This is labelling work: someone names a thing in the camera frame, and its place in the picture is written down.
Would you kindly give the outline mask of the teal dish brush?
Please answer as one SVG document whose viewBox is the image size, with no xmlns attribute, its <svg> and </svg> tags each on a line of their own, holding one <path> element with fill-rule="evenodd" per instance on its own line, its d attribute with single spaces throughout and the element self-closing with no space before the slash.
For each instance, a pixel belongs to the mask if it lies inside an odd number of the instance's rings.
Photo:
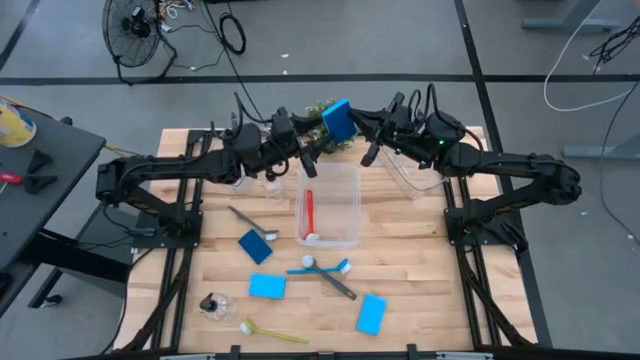
<svg viewBox="0 0 640 360">
<path fill-rule="evenodd" d="M 351 264 L 349 262 L 349 260 L 347 258 L 343 259 L 338 265 L 336 265 L 335 267 L 328 267 L 328 268 L 323 268 L 323 271 L 327 272 L 327 273 L 335 273 L 335 272 L 339 272 L 343 275 L 347 274 L 348 272 L 351 271 Z M 316 274 L 317 271 L 314 269 L 293 269 L 293 270 L 287 270 L 286 274 L 287 275 L 307 275 L 307 274 Z"/>
</svg>

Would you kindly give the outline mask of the yellow roll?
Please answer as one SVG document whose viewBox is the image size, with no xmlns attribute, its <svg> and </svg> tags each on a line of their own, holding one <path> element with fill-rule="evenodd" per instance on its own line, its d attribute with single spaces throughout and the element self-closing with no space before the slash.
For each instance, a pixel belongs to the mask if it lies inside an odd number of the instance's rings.
<svg viewBox="0 0 640 360">
<path fill-rule="evenodd" d="M 0 145 L 17 148 L 29 143 L 37 133 L 37 125 L 20 114 L 16 107 L 0 98 Z"/>
</svg>

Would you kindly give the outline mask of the red dish brush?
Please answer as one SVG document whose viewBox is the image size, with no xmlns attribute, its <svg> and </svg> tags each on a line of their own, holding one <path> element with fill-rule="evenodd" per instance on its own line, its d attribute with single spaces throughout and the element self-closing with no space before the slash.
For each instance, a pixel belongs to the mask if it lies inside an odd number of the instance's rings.
<svg viewBox="0 0 640 360">
<path fill-rule="evenodd" d="M 306 215 L 306 232 L 303 235 L 303 240 L 308 243 L 316 243 L 319 240 L 319 235 L 315 230 L 315 205 L 314 205 L 314 193 L 311 189 L 306 189 L 304 192 L 304 205 Z"/>
</svg>

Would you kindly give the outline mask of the lime green dish brush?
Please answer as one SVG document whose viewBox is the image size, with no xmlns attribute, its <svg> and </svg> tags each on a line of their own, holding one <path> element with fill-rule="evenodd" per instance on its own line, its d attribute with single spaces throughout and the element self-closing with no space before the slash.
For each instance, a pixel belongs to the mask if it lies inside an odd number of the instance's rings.
<svg viewBox="0 0 640 360">
<path fill-rule="evenodd" d="M 296 336 L 286 335 L 283 333 L 273 332 L 269 330 L 265 330 L 259 328 L 250 318 L 245 318 L 244 321 L 240 324 L 241 331 L 246 335 L 251 334 L 260 334 L 264 336 L 269 336 L 289 342 L 308 344 L 310 342 L 309 339 L 300 338 Z"/>
</svg>

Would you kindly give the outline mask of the black clamp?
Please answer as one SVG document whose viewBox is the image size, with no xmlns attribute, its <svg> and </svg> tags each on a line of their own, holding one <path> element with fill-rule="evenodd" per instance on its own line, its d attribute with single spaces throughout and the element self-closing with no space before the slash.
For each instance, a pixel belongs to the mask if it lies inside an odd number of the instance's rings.
<svg viewBox="0 0 640 360">
<path fill-rule="evenodd" d="M 53 162 L 53 158 L 50 155 L 48 155 L 47 153 L 39 149 L 35 149 L 33 152 L 32 158 L 29 162 L 29 165 L 27 167 L 27 173 L 34 174 L 39 169 L 41 169 L 42 167 L 48 164 L 51 164 L 52 162 Z"/>
<path fill-rule="evenodd" d="M 58 177 L 54 175 L 25 176 L 23 178 L 24 189 L 26 193 L 35 195 L 57 180 Z"/>
</svg>

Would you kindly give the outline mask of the grey desk foot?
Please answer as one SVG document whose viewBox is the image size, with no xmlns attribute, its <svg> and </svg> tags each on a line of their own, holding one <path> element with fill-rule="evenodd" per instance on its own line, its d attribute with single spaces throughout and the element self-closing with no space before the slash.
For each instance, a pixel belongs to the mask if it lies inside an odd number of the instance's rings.
<svg viewBox="0 0 640 360">
<path fill-rule="evenodd" d="M 640 133 L 616 146 L 565 146 L 562 154 L 576 159 L 640 160 Z"/>
</svg>

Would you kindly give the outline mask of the clear soap dispenser bottle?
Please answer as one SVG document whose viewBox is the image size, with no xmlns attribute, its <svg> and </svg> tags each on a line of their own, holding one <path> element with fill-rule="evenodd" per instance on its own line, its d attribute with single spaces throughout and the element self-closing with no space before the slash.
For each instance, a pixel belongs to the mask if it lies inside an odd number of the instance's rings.
<svg viewBox="0 0 640 360">
<path fill-rule="evenodd" d="M 236 313 L 234 301 L 220 293 L 209 293 L 200 301 L 199 309 L 202 315 L 214 322 L 230 320 Z"/>
<path fill-rule="evenodd" d="M 276 176 L 273 180 L 262 180 L 264 196 L 270 199 L 282 199 L 285 197 L 286 176 Z"/>
</svg>

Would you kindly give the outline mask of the small green potted plant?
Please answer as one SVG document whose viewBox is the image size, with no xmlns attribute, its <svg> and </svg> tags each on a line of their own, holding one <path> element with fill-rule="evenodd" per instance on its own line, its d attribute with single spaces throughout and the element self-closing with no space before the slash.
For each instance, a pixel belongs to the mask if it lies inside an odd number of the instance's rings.
<svg viewBox="0 0 640 360">
<path fill-rule="evenodd" d="M 333 106 L 336 102 L 337 100 L 335 98 L 331 98 L 324 101 L 318 101 L 315 105 L 307 106 L 307 116 L 312 119 L 322 119 L 322 113 Z M 307 142 L 317 142 L 327 135 L 328 130 L 326 129 L 324 123 L 321 123 L 320 125 L 314 127 L 310 132 L 306 133 L 304 138 Z M 323 149 L 323 152 L 326 154 L 341 152 L 350 148 L 353 142 L 354 139 L 350 139 L 341 143 L 331 142 Z"/>
</svg>

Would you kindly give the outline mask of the grey desk leg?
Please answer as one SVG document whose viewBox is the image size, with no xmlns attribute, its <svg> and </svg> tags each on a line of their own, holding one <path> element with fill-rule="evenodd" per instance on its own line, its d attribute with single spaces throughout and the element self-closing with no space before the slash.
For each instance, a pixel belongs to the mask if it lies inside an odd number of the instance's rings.
<svg viewBox="0 0 640 360">
<path fill-rule="evenodd" d="M 564 17 L 525 18 L 521 28 L 525 30 L 554 30 L 560 32 L 606 33 L 618 29 L 616 20 L 593 18 L 594 12 L 603 0 L 579 0 Z"/>
</svg>

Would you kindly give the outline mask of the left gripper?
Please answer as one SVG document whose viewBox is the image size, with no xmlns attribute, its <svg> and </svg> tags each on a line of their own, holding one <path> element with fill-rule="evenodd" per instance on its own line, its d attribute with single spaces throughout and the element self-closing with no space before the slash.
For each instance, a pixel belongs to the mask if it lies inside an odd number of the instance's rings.
<svg viewBox="0 0 640 360">
<path fill-rule="evenodd" d="M 285 107 L 280 107 L 271 117 L 269 144 L 277 153 L 298 153 L 300 149 L 298 135 L 301 131 L 311 131 L 323 123 L 322 117 L 303 117 L 289 114 Z M 307 142 L 301 152 L 309 155 L 321 155 L 333 142 L 331 135 L 312 142 Z"/>
</svg>

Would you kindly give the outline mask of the blue sponge with dark backing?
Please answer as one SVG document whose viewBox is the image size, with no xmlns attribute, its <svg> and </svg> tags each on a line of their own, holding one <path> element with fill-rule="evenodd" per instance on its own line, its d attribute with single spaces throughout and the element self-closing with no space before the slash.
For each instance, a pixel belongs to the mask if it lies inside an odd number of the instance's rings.
<svg viewBox="0 0 640 360">
<path fill-rule="evenodd" d="M 248 294 L 253 297 L 281 300 L 285 296 L 286 281 L 284 276 L 252 274 Z"/>
<path fill-rule="evenodd" d="M 356 125 L 349 115 L 350 110 L 349 100 L 343 99 L 321 113 L 325 128 L 335 143 L 351 140 L 357 134 Z"/>
<path fill-rule="evenodd" d="M 245 233 L 238 243 L 256 265 L 261 265 L 273 253 L 271 247 L 255 230 Z"/>
<path fill-rule="evenodd" d="M 356 323 L 356 330 L 366 335 L 378 336 L 386 307 L 387 301 L 385 299 L 371 294 L 365 295 Z"/>
</svg>

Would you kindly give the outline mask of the black aluminium table frame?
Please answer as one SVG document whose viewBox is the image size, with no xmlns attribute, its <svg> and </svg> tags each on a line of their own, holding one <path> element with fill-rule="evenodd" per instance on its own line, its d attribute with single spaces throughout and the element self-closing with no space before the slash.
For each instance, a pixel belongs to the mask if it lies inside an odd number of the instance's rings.
<svg viewBox="0 0 640 360">
<path fill-rule="evenodd" d="M 259 267 L 241 249 L 245 227 L 237 206 L 284 235 L 261 270 L 281 274 L 303 248 L 294 231 L 295 195 L 282 199 L 237 195 L 213 184 L 185 186 L 203 198 L 204 227 L 192 251 L 156 249 L 139 260 L 128 283 L 127 312 L 108 360 L 159 360 L 174 354 L 216 354 L 216 360 L 437 360 L 437 352 L 482 352 L 475 347 L 455 250 L 445 234 L 443 210 L 457 188 L 440 188 L 418 200 L 403 198 L 381 166 L 361 173 L 363 239 L 357 247 L 322 250 L 323 260 L 348 258 L 349 286 L 387 301 L 378 336 L 356 330 L 360 303 L 314 278 L 291 280 L 281 300 L 253 298 L 249 278 Z M 214 322 L 200 313 L 209 293 L 229 296 L 236 313 Z M 259 328 L 309 339 L 289 342 L 240 329 L 245 318 Z"/>
</svg>

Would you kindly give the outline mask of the tall clear plastic bin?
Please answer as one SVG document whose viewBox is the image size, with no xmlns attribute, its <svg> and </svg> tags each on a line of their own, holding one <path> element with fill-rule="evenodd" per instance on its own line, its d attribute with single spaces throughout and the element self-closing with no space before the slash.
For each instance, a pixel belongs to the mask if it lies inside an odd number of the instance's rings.
<svg viewBox="0 0 640 360">
<path fill-rule="evenodd" d="M 303 246 L 318 248 L 351 248 L 359 243 L 362 229 L 361 177 L 355 165 L 319 163 L 317 176 L 308 178 L 298 170 L 296 180 L 294 239 Z M 306 189 L 314 193 L 316 243 L 303 240 L 306 232 Z"/>
</svg>

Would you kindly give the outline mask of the dark grey round-head dish brush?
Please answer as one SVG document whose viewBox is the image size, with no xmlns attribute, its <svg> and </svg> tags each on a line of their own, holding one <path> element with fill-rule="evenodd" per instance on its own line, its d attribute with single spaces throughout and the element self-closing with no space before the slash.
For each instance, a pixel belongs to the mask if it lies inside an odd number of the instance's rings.
<svg viewBox="0 0 640 360">
<path fill-rule="evenodd" d="M 304 255 L 301 259 L 301 264 L 305 269 L 311 269 L 316 271 L 322 278 L 328 281 L 336 290 L 338 290 L 342 295 L 348 297 L 349 299 L 355 301 L 357 299 L 357 295 L 351 289 L 346 287 L 342 282 L 333 278 L 329 273 L 324 271 L 317 265 L 315 258 L 311 255 Z"/>
</svg>

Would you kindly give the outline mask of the black floor fan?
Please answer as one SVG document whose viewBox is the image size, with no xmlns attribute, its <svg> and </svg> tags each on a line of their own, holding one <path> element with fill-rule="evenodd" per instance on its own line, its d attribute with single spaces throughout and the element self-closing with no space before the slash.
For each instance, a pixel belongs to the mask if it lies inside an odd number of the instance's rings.
<svg viewBox="0 0 640 360">
<path fill-rule="evenodd" d="M 128 86 L 158 83 L 166 77 L 177 58 L 176 49 L 162 34 L 160 0 L 105 0 L 101 31 L 118 80 Z M 167 45 L 170 55 L 158 75 L 139 80 L 123 76 L 123 68 L 146 65 L 160 45 Z"/>
</svg>

